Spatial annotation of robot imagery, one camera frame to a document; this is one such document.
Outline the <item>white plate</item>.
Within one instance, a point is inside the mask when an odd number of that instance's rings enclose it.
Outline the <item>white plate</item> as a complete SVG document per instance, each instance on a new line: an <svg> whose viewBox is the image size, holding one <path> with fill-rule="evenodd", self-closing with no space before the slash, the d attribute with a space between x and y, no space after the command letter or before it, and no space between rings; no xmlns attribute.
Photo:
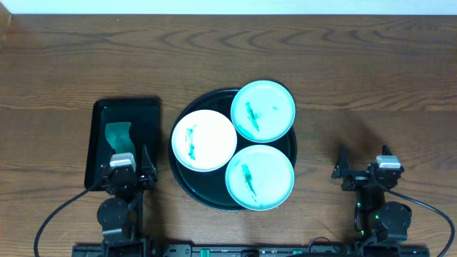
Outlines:
<svg viewBox="0 0 457 257"><path fill-rule="evenodd" d="M180 164L210 172L230 161L237 147L236 130L222 113L198 110L186 114L171 135L171 148Z"/></svg>

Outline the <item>green scrubbing sponge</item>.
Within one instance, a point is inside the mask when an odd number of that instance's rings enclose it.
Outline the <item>green scrubbing sponge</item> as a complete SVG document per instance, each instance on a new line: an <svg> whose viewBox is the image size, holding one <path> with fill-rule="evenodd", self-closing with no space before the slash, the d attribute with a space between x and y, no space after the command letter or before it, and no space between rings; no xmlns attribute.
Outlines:
<svg viewBox="0 0 457 257"><path fill-rule="evenodd" d="M130 137L131 122L115 122L106 124L105 137L115 154L131 153L136 155L136 149Z"/></svg>

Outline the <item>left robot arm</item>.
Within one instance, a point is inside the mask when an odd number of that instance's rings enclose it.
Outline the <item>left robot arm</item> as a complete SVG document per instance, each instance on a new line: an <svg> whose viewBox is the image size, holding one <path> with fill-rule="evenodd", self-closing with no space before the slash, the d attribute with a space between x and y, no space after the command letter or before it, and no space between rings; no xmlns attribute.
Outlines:
<svg viewBox="0 0 457 257"><path fill-rule="evenodd" d="M158 181L145 146L140 161L137 166L132 153L119 153L102 166L100 185L111 195L97 211L104 256L152 256L155 252L152 240L143 235L144 192Z"/></svg>

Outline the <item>mint green plate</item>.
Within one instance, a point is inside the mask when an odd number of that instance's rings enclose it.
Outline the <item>mint green plate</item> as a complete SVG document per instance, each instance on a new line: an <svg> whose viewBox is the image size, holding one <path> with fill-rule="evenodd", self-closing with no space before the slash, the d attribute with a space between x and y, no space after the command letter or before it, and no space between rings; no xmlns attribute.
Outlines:
<svg viewBox="0 0 457 257"><path fill-rule="evenodd" d="M295 173L288 157L267 145L240 150L229 161L225 175L229 195L252 211L280 206L290 196L294 181Z"/></svg>
<svg viewBox="0 0 457 257"><path fill-rule="evenodd" d="M249 141L269 143L284 136L293 126L296 106L281 84L259 80L246 84L233 98L231 121Z"/></svg>

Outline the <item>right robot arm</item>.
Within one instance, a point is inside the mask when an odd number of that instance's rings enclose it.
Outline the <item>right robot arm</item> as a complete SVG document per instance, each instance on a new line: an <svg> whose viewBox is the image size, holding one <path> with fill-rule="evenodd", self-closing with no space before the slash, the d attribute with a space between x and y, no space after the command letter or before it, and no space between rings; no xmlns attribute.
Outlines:
<svg viewBox="0 0 457 257"><path fill-rule="evenodd" d="M375 243L407 240L412 210L396 201L387 202L384 195L387 190L397 186L403 172L404 167L386 145L376 161L362 171L351 169L347 148L339 148L331 177L342 180L343 191L356 193L354 228L364 238L372 238Z"/></svg>

